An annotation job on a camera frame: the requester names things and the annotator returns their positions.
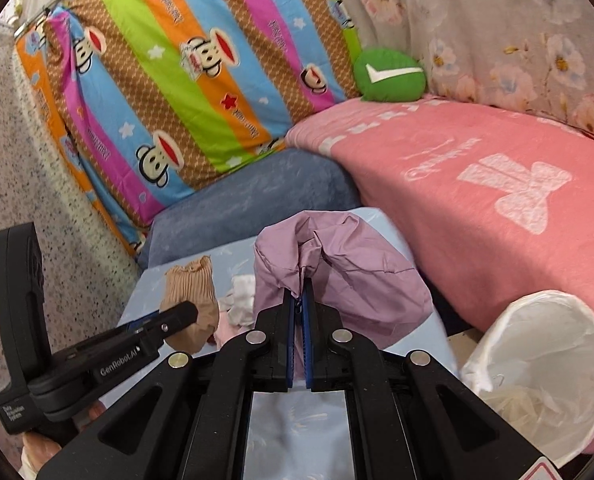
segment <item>beige knitted fabric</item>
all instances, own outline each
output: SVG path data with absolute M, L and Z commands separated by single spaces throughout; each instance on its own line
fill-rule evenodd
M 166 291 L 159 311 L 190 301 L 197 307 L 197 322 L 166 339 L 177 351 L 194 354 L 215 333 L 219 323 L 219 307 L 213 285 L 213 263 L 210 256 L 202 256 L 186 266 L 172 267 L 166 273 Z

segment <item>lavender garment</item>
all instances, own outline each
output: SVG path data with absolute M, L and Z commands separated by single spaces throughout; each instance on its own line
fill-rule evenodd
M 335 307 L 344 326 L 384 349 L 433 311 L 430 292 L 408 259 L 358 216 L 303 211 L 265 228 L 255 243 L 254 315 L 301 293 Z

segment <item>hand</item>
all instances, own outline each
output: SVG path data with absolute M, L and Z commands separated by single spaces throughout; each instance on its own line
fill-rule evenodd
M 88 409 L 88 418 L 92 422 L 105 411 L 104 404 L 96 400 Z M 53 440 L 32 431 L 24 433 L 22 435 L 22 441 L 30 466 L 35 472 L 39 471 L 62 448 L 62 446 Z

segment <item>light blue table surface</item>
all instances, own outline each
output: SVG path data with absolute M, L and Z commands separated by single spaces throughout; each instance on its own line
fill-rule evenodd
M 381 211 L 359 208 L 353 212 L 413 261 L 410 248 Z M 248 238 L 203 253 L 213 261 L 213 282 L 218 298 L 231 288 L 232 276 L 253 274 L 254 243 L 255 238 Z M 184 265 L 199 256 L 201 254 L 146 270 L 128 301 L 120 324 L 157 310 L 164 293 L 164 273 L 174 265 Z M 426 350 L 457 374 L 455 357 L 436 312 L 388 351 L 405 355 L 415 349 Z M 207 344 L 196 355 L 214 351 L 215 346 Z M 115 402 L 172 352 L 165 344 L 156 362 L 107 393 L 102 402 L 107 406 Z M 253 396 L 245 480 L 351 480 L 354 477 L 343 392 L 313 394 L 305 390 L 303 382 L 296 381 L 287 394 Z

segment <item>white cloth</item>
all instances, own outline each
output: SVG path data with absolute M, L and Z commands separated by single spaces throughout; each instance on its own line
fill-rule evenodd
M 37 478 L 37 471 L 33 469 L 25 447 L 21 450 L 21 468 L 18 472 L 24 480 L 35 480 Z
M 228 312 L 232 326 L 251 326 L 253 302 L 255 301 L 255 275 L 239 274 L 232 277 L 232 288 L 226 296 L 217 300 L 220 312 Z

